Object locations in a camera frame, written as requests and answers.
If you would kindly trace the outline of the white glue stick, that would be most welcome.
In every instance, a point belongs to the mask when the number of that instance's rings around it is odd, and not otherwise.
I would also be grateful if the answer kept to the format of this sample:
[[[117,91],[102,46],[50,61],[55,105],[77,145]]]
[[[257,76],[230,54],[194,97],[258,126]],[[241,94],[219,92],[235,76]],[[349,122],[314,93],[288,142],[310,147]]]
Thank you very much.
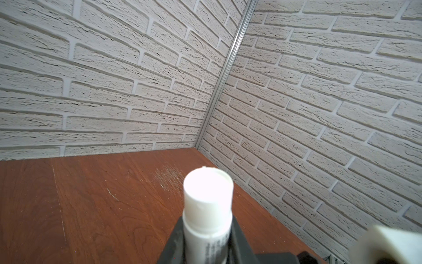
[[[225,264],[233,222],[234,182],[224,171],[201,167],[184,179],[184,251],[188,264]]]

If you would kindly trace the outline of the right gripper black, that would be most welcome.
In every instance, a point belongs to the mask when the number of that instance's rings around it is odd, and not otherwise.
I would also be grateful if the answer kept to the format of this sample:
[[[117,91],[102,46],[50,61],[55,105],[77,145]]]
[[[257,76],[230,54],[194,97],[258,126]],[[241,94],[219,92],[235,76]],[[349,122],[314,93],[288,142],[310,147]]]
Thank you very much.
[[[298,255],[293,253],[257,254],[261,264],[318,264],[319,260],[310,253],[303,251]]]

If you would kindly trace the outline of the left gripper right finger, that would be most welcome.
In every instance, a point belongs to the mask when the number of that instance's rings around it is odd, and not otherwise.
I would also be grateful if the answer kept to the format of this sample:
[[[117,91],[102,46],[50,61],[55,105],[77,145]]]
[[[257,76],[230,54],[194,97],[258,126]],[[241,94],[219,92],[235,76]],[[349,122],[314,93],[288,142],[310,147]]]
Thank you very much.
[[[235,216],[231,224],[231,232],[229,238],[229,263],[230,264],[259,264],[257,256],[238,224]]]

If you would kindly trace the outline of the right aluminium corner post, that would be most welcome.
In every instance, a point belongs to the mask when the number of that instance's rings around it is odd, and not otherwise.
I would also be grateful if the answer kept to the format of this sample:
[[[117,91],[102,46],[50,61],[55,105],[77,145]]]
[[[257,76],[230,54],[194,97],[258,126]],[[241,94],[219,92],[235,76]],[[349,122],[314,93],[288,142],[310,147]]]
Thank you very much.
[[[216,85],[214,87],[213,93],[210,97],[210,101],[208,106],[205,110],[204,116],[202,118],[201,125],[199,127],[197,136],[195,138],[194,148],[197,150],[200,148],[201,141],[205,135],[207,130],[207,126],[211,121],[213,112],[216,108],[218,100],[221,96],[223,91],[224,85],[227,81],[227,78],[231,72],[231,68],[234,64],[235,58],[237,56],[238,50],[241,46],[243,38],[246,34],[249,22],[251,21],[253,12],[255,11],[256,5],[258,0],[249,0],[246,4],[245,10],[243,12],[242,18],[240,23],[237,27],[236,34],[234,35],[233,42],[230,46],[230,49],[227,53],[225,62],[223,64],[222,70],[220,71],[220,75],[218,76],[218,80],[216,81]]]

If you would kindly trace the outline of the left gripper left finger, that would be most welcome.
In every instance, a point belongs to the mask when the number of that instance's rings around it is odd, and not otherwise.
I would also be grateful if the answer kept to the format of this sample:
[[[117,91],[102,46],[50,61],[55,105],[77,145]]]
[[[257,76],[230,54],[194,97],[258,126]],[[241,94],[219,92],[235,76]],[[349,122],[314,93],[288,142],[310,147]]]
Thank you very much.
[[[157,264],[184,264],[184,223],[180,217],[164,246]]]

